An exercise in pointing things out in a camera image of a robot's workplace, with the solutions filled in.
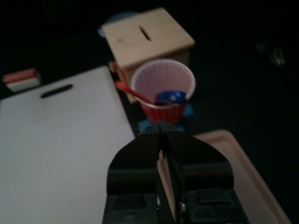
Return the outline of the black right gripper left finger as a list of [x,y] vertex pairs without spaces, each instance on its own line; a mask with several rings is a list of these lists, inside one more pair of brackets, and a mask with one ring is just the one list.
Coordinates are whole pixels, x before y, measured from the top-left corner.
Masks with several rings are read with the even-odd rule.
[[106,170],[101,224],[173,224],[157,172],[160,142],[154,124],[116,153]]

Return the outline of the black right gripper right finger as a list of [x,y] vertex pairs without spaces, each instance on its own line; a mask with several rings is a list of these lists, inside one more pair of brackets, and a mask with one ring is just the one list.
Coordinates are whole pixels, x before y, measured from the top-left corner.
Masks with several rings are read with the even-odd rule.
[[160,122],[178,224],[249,224],[226,158],[200,139]]

